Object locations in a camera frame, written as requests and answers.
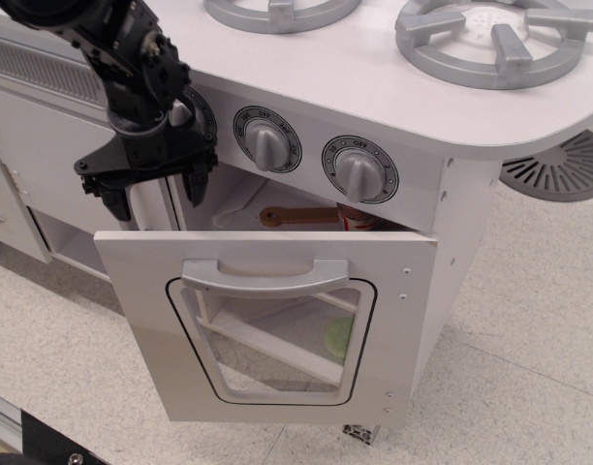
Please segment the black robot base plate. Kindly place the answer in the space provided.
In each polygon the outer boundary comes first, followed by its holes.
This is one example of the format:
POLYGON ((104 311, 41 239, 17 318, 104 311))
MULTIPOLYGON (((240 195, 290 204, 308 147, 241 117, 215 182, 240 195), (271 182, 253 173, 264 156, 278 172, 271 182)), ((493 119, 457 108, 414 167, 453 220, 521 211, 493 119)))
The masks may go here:
POLYGON ((0 464, 108 464, 46 423, 0 397, 0 464))

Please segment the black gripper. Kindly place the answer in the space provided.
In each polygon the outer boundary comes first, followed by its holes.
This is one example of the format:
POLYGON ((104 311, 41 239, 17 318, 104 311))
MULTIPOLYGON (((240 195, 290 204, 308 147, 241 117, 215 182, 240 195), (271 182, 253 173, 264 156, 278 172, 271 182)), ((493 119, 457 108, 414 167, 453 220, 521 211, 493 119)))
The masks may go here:
POLYGON ((203 202, 209 173, 217 165, 216 136, 187 127, 173 127, 164 113, 140 124, 108 115, 114 136, 108 143, 75 162, 83 189, 100 197, 120 222, 131 220, 126 191, 133 184, 180 174, 193 207, 203 202))

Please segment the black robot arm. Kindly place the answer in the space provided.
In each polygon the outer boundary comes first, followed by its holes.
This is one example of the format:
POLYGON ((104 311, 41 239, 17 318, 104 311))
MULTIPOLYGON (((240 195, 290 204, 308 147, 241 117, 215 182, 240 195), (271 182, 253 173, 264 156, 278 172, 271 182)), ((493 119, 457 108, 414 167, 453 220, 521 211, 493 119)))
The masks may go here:
POLYGON ((178 174, 189 202, 203 201, 217 138, 198 120, 189 66, 144 2, 1 1, 0 9, 79 49, 103 83, 115 135, 76 162, 85 193, 125 223, 127 191, 138 183, 178 174))

